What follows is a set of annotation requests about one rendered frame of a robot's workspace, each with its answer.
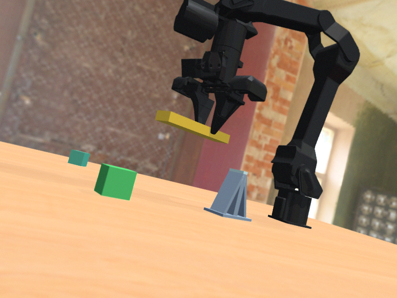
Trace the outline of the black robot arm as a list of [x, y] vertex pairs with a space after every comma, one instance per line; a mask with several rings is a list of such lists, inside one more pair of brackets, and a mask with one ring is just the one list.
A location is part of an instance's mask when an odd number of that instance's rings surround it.
[[[263, 22], [304, 32], [314, 59], [314, 84], [291, 141], [279, 145], [273, 163], [275, 198], [268, 217], [290, 225], [311, 229], [307, 220], [312, 198], [323, 189], [316, 177], [316, 143], [339, 85], [352, 74], [360, 57], [350, 32], [338, 24], [328, 10], [318, 10], [286, 0], [220, 0], [212, 5], [204, 0], [184, 0], [175, 17], [177, 33], [212, 46], [224, 45], [242, 53], [245, 39], [258, 34], [253, 22]], [[320, 32], [333, 41], [321, 43]], [[181, 59], [182, 77], [215, 76], [224, 80], [224, 52], [206, 52], [202, 59]], [[296, 190], [298, 189], [298, 190]]]

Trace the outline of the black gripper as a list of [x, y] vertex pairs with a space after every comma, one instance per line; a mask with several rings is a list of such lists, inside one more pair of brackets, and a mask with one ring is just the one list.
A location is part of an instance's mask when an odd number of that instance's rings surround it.
[[[194, 106], [195, 121], [206, 123], [210, 111], [214, 105], [209, 99], [209, 93], [214, 93], [216, 107], [211, 124], [211, 134], [216, 134], [227, 119], [241, 106], [244, 94], [253, 102], [265, 102], [267, 95], [266, 85], [252, 75], [236, 76], [238, 68], [243, 68], [240, 61], [241, 53], [229, 46], [214, 45], [211, 53], [224, 52], [226, 57], [225, 79], [219, 80], [215, 76], [200, 78], [200, 83], [192, 77], [177, 77], [173, 81], [172, 90], [191, 98]], [[211, 87], [211, 88], [210, 88]]]

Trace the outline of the yellow bar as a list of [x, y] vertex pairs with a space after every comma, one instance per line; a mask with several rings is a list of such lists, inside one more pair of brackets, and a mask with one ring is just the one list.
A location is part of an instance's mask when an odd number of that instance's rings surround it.
[[155, 120], [215, 142], [226, 144], [229, 143], [230, 135], [221, 131], [218, 131], [215, 135], [211, 134], [211, 127], [193, 121], [189, 118], [183, 117], [171, 111], [158, 110]]

